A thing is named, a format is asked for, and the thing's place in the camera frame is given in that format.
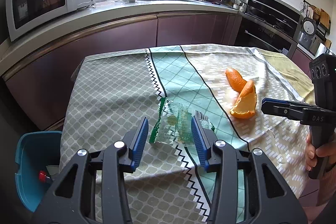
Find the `person's right hand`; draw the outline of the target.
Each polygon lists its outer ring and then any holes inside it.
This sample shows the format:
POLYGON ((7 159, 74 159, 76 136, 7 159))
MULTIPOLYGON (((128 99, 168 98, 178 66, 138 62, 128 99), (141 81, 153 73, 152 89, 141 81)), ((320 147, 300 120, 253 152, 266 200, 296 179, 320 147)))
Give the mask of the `person's right hand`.
POLYGON ((326 172, 329 172, 335 166, 336 142, 335 139, 329 143, 315 148, 311 143, 311 133, 308 133, 305 149, 305 166, 308 171, 312 170, 317 165, 317 157, 327 157, 326 172))

